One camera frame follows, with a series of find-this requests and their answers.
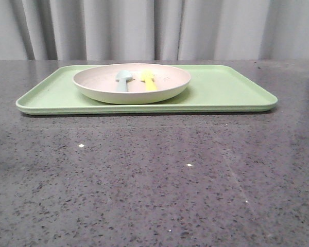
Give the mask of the light blue spoon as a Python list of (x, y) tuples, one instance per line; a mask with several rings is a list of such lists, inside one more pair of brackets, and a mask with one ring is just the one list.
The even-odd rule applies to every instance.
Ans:
[(120, 70), (116, 75), (118, 92), (128, 92), (127, 82), (132, 79), (132, 73), (128, 70)]

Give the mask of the beige round plate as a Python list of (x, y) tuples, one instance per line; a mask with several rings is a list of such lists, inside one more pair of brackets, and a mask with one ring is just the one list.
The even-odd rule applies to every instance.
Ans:
[[(120, 70), (132, 73), (127, 82), (128, 92), (116, 90), (116, 75)], [(141, 72), (150, 70), (154, 74), (156, 91), (147, 91), (141, 81)], [(148, 104), (173, 98), (181, 94), (191, 80), (189, 72), (169, 65), (149, 63), (123, 63), (84, 69), (73, 76), (73, 82), (85, 96), (113, 104)]]

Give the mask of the yellow fork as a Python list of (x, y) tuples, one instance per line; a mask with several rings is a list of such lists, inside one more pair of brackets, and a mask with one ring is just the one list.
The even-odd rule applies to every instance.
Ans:
[(156, 91), (157, 86), (154, 83), (154, 74), (150, 70), (143, 70), (141, 72), (141, 81), (145, 83), (147, 91)]

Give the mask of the light green plastic tray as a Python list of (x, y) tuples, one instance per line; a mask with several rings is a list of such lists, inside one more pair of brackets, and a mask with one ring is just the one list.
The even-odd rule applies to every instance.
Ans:
[(169, 65), (191, 75), (179, 95), (148, 104), (113, 104), (91, 99), (73, 82), (78, 72), (102, 65), (71, 65), (57, 69), (16, 101), (29, 115), (263, 112), (273, 109), (277, 97), (233, 68), (224, 65)]

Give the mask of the grey pleated curtain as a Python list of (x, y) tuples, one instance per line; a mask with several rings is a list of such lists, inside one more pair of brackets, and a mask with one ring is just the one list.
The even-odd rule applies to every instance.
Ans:
[(0, 1), (0, 60), (309, 59), (309, 1)]

